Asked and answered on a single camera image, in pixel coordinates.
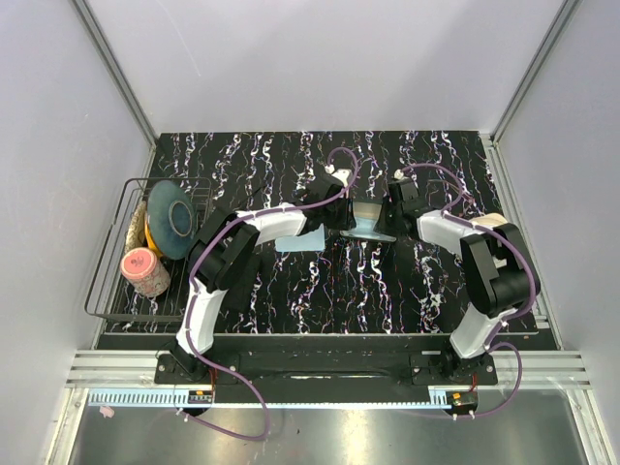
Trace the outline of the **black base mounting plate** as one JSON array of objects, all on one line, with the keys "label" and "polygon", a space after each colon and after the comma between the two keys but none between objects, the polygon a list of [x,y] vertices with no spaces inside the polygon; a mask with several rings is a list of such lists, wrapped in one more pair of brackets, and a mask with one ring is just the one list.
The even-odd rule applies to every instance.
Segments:
[{"label": "black base mounting plate", "polygon": [[458,362],[449,354],[444,335],[232,335],[217,334],[205,357],[212,368],[188,355],[176,342],[156,353],[157,384],[202,384],[239,380],[221,368],[244,375],[252,382],[318,379],[392,381],[406,385],[498,384],[490,355]]}]

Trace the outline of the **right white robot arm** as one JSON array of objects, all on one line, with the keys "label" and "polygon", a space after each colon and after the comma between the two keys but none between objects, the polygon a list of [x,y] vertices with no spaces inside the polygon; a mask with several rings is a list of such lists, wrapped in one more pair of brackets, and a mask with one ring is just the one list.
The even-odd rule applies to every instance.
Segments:
[{"label": "right white robot arm", "polygon": [[541,282],[520,229],[498,214],[465,220],[435,209],[411,179],[392,180],[375,231],[438,246],[461,262],[469,305],[435,362],[452,384],[483,364],[508,321],[530,312]]}]

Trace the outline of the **yellow plate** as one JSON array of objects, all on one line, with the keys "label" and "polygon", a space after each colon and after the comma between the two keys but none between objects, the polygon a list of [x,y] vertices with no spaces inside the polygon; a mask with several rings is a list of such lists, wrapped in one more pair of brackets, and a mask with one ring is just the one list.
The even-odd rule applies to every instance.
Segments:
[{"label": "yellow plate", "polygon": [[144,219],[144,235],[146,238],[147,247],[156,255],[158,259],[161,259],[163,257],[163,253],[152,238],[147,218]]}]

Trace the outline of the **woven beige plate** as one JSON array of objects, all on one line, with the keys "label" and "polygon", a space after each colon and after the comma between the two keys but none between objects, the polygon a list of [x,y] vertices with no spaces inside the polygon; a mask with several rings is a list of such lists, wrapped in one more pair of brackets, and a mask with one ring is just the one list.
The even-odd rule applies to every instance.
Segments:
[{"label": "woven beige plate", "polygon": [[145,238],[145,213],[146,213],[146,201],[141,201],[130,220],[129,228],[125,237],[124,253],[127,254],[130,251],[140,248],[144,245]]}]

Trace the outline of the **light blue cloth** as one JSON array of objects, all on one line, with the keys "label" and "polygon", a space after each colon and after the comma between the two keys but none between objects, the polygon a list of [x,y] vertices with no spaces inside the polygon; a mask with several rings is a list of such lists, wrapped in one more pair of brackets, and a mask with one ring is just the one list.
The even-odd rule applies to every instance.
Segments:
[{"label": "light blue cloth", "polygon": [[323,225],[316,230],[299,236],[285,236],[275,240],[279,253],[323,252],[326,248],[326,233]]},{"label": "light blue cloth", "polygon": [[359,237],[373,236],[376,234],[375,225],[377,220],[372,218],[356,217],[356,228],[353,234]]}]

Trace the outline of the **black glasses case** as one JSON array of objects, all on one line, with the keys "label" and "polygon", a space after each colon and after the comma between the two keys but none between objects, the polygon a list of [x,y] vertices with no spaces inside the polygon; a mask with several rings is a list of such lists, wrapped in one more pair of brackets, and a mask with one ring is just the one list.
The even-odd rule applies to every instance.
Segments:
[{"label": "black glasses case", "polygon": [[225,311],[245,312],[250,306],[255,282],[262,268],[260,256],[252,257],[240,274],[240,277],[228,290],[222,304]]}]

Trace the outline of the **pink patterned cup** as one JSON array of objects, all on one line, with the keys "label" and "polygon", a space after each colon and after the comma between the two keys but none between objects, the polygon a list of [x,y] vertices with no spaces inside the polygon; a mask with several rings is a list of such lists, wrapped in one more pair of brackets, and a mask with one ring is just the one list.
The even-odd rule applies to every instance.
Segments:
[{"label": "pink patterned cup", "polygon": [[161,261],[145,247],[125,254],[120,263],[120,271],[139,295],[148,298],[163,294],[171,283],[170,275]]}]

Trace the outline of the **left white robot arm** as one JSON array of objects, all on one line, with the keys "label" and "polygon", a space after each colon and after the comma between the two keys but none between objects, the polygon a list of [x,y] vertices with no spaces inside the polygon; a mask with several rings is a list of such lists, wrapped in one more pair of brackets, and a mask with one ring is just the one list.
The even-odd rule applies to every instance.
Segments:
[{"label": "left white robot arm", "polygon": [[356,176],[350,170],[322,174],[299,199],[254,211],[217,207],[205,220],[189,250],[189,294],[181,329],[170,354],[175,372],[190,384],[208,374],[204,354],[214,342],[215,324],[225,296],[245,272],[257,246],[304,236],[325,228],[355,225],[348,191]]}]

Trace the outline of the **blue ceramic plate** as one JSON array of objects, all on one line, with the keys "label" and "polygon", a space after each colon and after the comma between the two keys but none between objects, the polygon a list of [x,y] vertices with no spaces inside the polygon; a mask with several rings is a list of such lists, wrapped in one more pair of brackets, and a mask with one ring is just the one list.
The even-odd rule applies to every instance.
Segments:
[{"label": "blue ceramic plate", "polygon": [[150,236],[160,252],[172,260],[183,259],[197,231],[197,214],[187,194],[171,180],[160,180],[146,203]]}]

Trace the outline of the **red thin sunglasses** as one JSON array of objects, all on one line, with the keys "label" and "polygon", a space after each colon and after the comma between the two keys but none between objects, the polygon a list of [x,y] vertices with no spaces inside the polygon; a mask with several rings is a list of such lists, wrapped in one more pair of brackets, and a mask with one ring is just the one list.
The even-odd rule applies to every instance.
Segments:
[{"label": "red thin sunglasses", "polygon": [[441,184],[449,192],[453,193],[453,199],[450,200],[451,203],[457,204],[459,202],[465,202],[467,204],[473,204],[476,201],[466,188],[461,185],[454,184],[445,179],[431,179],[430,183]]}]

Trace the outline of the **dark green glasses case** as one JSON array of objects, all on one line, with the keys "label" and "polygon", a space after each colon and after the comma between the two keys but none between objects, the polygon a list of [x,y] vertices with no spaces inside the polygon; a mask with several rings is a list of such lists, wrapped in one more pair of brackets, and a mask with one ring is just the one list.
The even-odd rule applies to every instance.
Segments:
[{"label": "dark green glasses case", "polygon": [[376,232],[381,205],[376,202],[353,201],[353,217],[355,225],[340,235],[349,239],[367,240],[376,242],[393,243],[396,238],[381,232]]}]

